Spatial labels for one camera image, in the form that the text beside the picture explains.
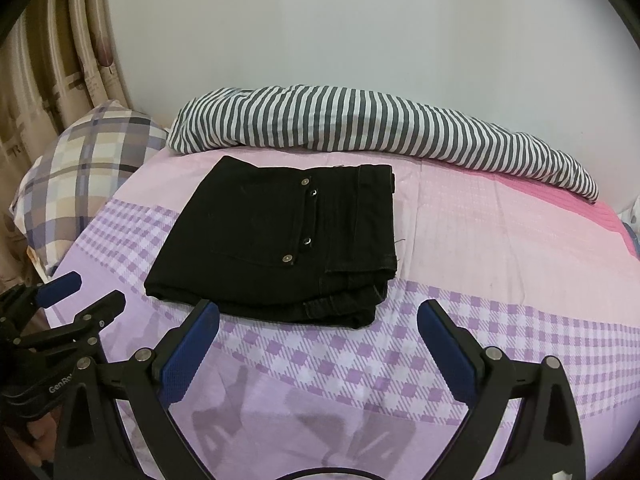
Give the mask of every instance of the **folded black jeans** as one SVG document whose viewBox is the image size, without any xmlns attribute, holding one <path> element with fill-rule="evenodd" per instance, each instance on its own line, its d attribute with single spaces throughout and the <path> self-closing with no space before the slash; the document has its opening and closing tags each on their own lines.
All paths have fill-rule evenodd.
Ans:
<svg viewBox="0 0 640 480">
<path fill-rule="evenodd" d="M 391 166 L 257 168 L 224 156 L 145 280 L 160 300 L 273 322 L 360 328 L 398 268 Z"/>
</svg>

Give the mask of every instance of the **wall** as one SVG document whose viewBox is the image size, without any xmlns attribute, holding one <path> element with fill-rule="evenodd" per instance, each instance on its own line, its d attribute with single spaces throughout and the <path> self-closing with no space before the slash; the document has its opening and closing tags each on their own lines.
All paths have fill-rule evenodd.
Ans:
<svg viewBox="0 0 640 480">
<path fill-rule="evenodd" d="M 606 0 L 108 0 L 135 107 L 170 124 L 221 86 L 330 84 L 524 130 L 616 209 L 640 193 L 640 51 Z"/>
</svg>

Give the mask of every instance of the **bed sheet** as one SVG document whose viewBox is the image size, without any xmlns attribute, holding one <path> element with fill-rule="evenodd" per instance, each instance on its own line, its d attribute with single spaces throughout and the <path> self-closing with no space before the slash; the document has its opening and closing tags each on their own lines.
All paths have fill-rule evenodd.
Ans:
<svg viewBox="0 0 640 480">
<path fill-rule="evenodd" d="M 521 360 L 562 359 L 590 477 L 623 447 L 640 418 L 640 262 L 610 208 L 535 182 L 381 153 L 163 150 L 68 252 L 56 275 L 77 270 L 82 288 L 50 309 L 51 322 L 71 321 L 118 288 L 126 309 L 101 333 L 110 360 L 154 346 L 177 326 L 188 308 L 146 297 L 142 283 L 223 155 L 257 166 L 391 164 L 399 269 L 376 321 L 361 330 L 222 316 L 185 399 L 171 407 L 218 480 L 273 479 L 319 465 L 421 478 L 465 414 L 417 334 L 415 313 L 426 298 L 484 346 Z M 121 409 L 145 471 L 160 478 L 128 407 Z M 512 402 L 478 478 L 495 467 L 516 409 Z"/>
</svg>

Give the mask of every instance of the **blue gripper pad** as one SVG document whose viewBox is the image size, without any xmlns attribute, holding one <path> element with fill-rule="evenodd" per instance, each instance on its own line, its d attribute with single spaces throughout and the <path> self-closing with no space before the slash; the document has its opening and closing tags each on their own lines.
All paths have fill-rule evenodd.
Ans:
<svg viewBox="0 0 640 480">
<path fill-rule="evenodd" d="M 478 397 L 476 370 L 454 335 L 459 328 L 434 300 L 427 300 L 418 307 L 417 323 L 418 332 L 453 398 L 468 407 L 475 405 Z"/>
<path fill-rule="evenodd" d="M 158 398 L 164 409 L 184 398 L 220 328 L 220 313 L 214 303 L 207 303 L 197 319 L 190 320 L 190 316 L 184 323 L 191 326 L 160 370 Z"/>
<path fill-rule="evenodd" d="M 41 286 L 36 292 L 36 304 L 42 308 L 49 308 L 80 290 L 82 279 L 75 271 L 66 273 L 52 282 Z"/>
</svg>

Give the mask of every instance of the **curtain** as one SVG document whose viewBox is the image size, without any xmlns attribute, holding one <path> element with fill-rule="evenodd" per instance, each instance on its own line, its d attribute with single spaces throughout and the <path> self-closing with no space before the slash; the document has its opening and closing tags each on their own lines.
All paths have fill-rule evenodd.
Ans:
<svg viewBox="0 0 640 480">
<path fill-rule="evenodd" d="M 0 292 L 32 283 L 37 257 L 8 208 L 65 128 L 107 99 L 128 106 L 104 0 L 32 0 L 0 45 Z"/>
</svg>

